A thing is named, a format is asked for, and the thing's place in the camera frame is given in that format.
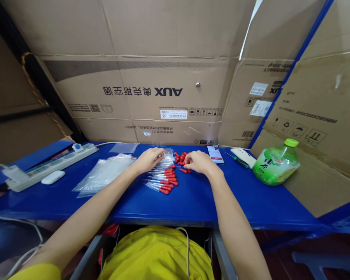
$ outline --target stack of plastic bags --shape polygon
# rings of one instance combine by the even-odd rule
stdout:
[[[99,159],[91,172],[72,191],[79,192],[77,198],[93,196],[117,178],[135,160],[136,157],[126,154]]]

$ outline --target human hand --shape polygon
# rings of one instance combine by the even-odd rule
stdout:
[[[130,167],[135,170],[137,175],[148,172],[165,158],[163,153],[168,154],[163,148],[150,148],[143,152]]]
[[[205,174],[207,177],[214,174],[223,174],[223,171],[212,161],[210,156],[200,150],[187,154],[184,163],[184,168]]]

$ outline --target black frame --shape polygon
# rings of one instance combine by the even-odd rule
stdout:
[[[16,25],[13,23],[12,19],[8,15],[7,11],[0,3],[0,35],[8,45],[9,49],[18,60],[18,63],[21,63],[22,55],[27,52],[31,52],[27,46],[24,38],[20,34]],[[27,73],[31,77],[31,80],[39,90],[42,97],[47,101],[50,106],[50,109],[42,109],[38,112],[22,112],[23,115],[11,114],[6,115],[0,118],[0,121],[6,121],[13,118],[20,118],[32,114],[39,114],[48,110],[54,111],[61,120],[71,129],[73,134],[71,137],[77,143],[83,143],[87,141],[87,138],[84,136],[83,132],[80,131],[79,127],[76,125],[69,112],[67,111],[65,105],[61,101],[60,97],[57,95],[55,89],[53,88],[48,77],[44,73],[43,69],[40,67],[36,58],[32,55],[26,57],[26,69]]]

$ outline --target bottle label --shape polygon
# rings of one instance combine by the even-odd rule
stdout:
[[[284,182],[297,168],[299,164],[293,166],[287,159],[281,158],[279,154],[274,154],[270,149],[262,151],[253,169],[268,184]]]

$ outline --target floor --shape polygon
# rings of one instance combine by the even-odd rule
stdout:
[[[259,244],[278,235],[277,231],[254,231]],[[293,261],[292,252],[318,254],[350,254],[350,234],[331,234],[323,238],[303,240],[296,245],[287,246],[276,252],[265,254],[265,259],[272,279],[280,280],[312,280],[310,270],[304,264]],[[350,280],[350,274],[343,270],[325,269],[329,280]]]

